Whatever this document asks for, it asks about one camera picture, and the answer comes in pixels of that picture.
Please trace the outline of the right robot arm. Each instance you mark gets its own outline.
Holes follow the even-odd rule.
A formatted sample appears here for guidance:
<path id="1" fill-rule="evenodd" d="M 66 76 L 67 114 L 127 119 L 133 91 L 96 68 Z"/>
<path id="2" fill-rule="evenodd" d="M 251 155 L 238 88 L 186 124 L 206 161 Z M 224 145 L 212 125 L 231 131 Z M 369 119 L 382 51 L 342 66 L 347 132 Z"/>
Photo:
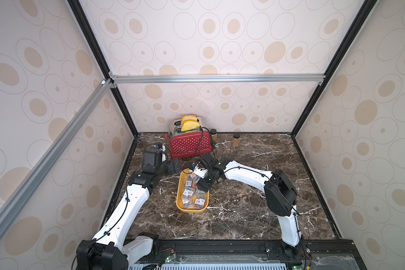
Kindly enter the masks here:
<path id="1" fill-rule="evenodd" d="M 197 187 L 204 192 L 208 192 L 220 178 L 245 183 L 264 192 L 269 210 L 279 220 L 284 251 L 297 253 L 302 243 L 297 220 L 297 190 L 284 171 L 264 171 L 228 158 L 218 160 L 205 153 L 192 166 L 191 172 L 200 177 Z"/>

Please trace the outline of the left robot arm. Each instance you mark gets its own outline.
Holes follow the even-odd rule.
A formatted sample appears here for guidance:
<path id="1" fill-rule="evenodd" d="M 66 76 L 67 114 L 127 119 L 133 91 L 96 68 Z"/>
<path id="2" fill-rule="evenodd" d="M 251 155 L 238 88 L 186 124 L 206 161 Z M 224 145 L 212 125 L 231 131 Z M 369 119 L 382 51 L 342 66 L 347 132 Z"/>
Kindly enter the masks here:
<path id="1" fill-rule="evenodd" d="M 92 240 L 83 240 L 78 245 L 72 270 L 128 270 L 141 258 L 159 252 L 158 237 L 154 234 L 139 235 L 128 244 L 125 240 L 136 215 L 160 179 L 178 173 L 180 167 L 177 159 L 168 157 L 166 147 L 157 144 L 145 150 L 141 168 L 130 176 L 110 218 Z"/>

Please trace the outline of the yellow storage tray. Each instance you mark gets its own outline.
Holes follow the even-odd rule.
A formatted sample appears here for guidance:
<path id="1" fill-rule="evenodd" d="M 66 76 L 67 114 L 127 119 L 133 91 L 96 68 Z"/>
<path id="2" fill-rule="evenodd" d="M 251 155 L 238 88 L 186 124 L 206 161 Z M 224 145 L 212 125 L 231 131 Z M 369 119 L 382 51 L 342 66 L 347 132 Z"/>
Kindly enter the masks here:
<path id="1" fill-rule="evenodd" d="M 197 181 L 200 179 L 196 174 L 191 173 L 189 169 L 181 172 L 176 206 L 179 210 L 187 213 L 202 213 L 209 204 L 209 193 L 199 190 Z"/>

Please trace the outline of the left spice jar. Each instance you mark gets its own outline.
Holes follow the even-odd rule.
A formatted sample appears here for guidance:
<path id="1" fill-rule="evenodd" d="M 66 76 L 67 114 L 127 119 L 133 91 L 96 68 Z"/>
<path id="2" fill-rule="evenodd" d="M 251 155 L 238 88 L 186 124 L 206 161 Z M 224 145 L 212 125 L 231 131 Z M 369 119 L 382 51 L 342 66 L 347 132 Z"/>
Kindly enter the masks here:
<path id="1" fill-rule="evenodd" d="M 217 130 L 216 129 L 211 129 L 210 130 L 210 134 L 211 134 L 211 139 L 212 141 L 216 144 L 217 143 Z"/>

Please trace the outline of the spice jar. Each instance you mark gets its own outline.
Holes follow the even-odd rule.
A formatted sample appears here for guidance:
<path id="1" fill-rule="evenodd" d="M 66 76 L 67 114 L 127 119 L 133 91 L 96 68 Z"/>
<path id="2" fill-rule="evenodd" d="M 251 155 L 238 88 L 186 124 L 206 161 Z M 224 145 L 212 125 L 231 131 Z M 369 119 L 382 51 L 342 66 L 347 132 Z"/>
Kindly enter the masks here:
<path id="1" fill-rule="evenodd" d="M 211 139 L 212 141 L 216 144 L 217 143 L 217 130 L 216 129 L 211 129 L 210 130 L 210 134 L 211 134 Z"/>
<path id="2" fill-rule="evenodd" d="M 232 142 L 232 146 L 236 147 L 240 144 L 240 133 L 236 132 L 233 134 L 234 140 Z"/>

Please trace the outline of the red toaster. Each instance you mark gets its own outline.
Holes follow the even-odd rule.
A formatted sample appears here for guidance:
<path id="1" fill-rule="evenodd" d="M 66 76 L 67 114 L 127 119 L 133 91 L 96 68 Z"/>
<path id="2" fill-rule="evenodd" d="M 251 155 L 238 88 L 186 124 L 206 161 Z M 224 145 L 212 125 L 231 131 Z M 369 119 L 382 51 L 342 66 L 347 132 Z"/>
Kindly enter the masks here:
<path id="1" fill-rule="evenodd" d="M 214 147 L 210 130 L 198 118 L 198 129 L 181 132 L 181 118 L 172 120 L 168 126 L 169 147 L 173 158 L 186 158 L 211 152 Z"/>

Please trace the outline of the right spice jar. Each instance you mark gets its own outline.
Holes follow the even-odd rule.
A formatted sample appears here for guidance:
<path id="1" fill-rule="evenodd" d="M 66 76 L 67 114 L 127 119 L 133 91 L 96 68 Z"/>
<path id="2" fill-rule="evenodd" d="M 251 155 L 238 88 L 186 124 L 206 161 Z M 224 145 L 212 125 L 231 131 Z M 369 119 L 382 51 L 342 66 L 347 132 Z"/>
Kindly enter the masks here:
<path id="1" fill-rule="evenodd" d="M 236 132 L 233 134 L 234 140 L 232 142 L 232 146 L 236 147 L 240 144 L 240 133 Z"/>

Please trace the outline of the yellow toast slice front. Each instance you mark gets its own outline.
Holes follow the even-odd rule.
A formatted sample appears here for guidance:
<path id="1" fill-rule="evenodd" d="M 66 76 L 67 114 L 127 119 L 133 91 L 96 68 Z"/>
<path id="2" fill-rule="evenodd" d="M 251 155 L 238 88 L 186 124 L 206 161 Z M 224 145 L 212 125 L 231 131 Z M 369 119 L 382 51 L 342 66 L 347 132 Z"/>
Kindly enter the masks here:
<path id="1" fill-rule="evenodd" d="M 199 127 L 200 123 L 197 120 L 187 120 L 183 122 L 181 132 L 187 132 L 190 130 L 198 129 Z"/>

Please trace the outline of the yellow toast slice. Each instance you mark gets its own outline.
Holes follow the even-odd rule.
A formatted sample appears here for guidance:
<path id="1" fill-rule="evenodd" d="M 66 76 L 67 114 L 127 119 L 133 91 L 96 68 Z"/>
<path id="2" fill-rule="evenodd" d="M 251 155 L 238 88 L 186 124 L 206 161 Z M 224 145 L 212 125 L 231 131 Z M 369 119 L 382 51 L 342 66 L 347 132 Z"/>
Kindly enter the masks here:
<path id="1" fill-rule="evenodd" d="M 190 130 L 198 129 L 199 127 L 200 123 L 197 120 L 187 120 L 183 122 L 181 132 L 187 132 Z"/>
<path id="2" fill-rule="evenodd" d="M 189 120 L 196 121 L 196 122 L 199 121 L 198 117 L 195 115 L 185 115 L 181 118 L 181 124 L 184 124 L 186 121 L 189 121 Z"/>

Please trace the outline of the yellow toast slice rear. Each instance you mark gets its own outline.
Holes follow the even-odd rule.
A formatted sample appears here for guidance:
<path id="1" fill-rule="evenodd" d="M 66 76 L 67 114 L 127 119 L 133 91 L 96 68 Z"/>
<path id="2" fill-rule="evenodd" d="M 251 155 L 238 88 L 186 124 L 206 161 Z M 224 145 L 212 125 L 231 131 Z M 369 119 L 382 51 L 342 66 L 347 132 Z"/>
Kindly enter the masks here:
<path id="1" fill-rule="evenodd" d="M 199 121 L 198 117 L 195 115 L 185 115 L 181 118 L 181 124 L 184 124 L 186 121 L 189 121 L 189 120 L 196 121 L 196 122 Z"/>

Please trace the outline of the horizontal aluminium rail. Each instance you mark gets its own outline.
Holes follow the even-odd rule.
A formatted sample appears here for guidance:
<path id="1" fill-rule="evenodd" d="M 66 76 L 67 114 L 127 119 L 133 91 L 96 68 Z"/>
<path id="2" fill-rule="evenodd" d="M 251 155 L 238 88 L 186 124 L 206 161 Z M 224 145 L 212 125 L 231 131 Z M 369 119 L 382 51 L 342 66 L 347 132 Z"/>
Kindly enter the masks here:
<path id="1" fill-rule="evenodd" d="M 114 76 L 116 84 L 125 83 L 253 83 L 253 82 L 322 82 L 324 74 L 239 74 L 239 75 L 165 75 Z"/>

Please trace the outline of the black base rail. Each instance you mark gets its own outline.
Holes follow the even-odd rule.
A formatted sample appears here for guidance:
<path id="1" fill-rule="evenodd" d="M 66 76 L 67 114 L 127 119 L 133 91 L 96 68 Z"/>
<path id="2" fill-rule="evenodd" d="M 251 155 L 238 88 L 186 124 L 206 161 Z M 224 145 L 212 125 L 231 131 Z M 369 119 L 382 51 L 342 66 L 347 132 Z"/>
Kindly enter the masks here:
<path id="1" fill-rule="evenodd" d="M 72 268 L 78 270 L 124 270 L 135 262 L 163 264 L 167 255 L 261 255 L 267 260 L 280 261 L 289 268 L 302 264 L 305 270 L 315 270 L 319 263 L 333 269 L 366 269 L 352 240 L 303 240 L 291 246 L 282 240 L 161 240 L 157 235 L 142 233 L 133 240 L 117 242 L 102 235 L 83 240 L 76 249 Z"/>

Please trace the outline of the left aluminium rail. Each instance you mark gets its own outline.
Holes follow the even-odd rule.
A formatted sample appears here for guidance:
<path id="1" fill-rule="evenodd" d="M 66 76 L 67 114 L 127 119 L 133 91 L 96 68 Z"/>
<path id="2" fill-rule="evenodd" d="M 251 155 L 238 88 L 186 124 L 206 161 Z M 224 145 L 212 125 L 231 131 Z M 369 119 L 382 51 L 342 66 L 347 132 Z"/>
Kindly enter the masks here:
<path id="1" fill-rule="evenodd" d="M 48 175 L 51 168 L 55 165 L 58 158 L 69 146 L 71 140 L 82 128 L 83 124 L 91 115 L 103 95 L 107 93 L 112 85 L 112 79 L 110 78 L 102 81 L 78 111 L 76 116 L 59 134 L 56 141 L 49 147 L 36 166 L 24 178 L 21 185 L 0 209 L 0 241 L 13 224 L 16 217 L 21 213 L 22 209 L 33 196 L 39 185 L 45 179 L 46 175 Z"/>

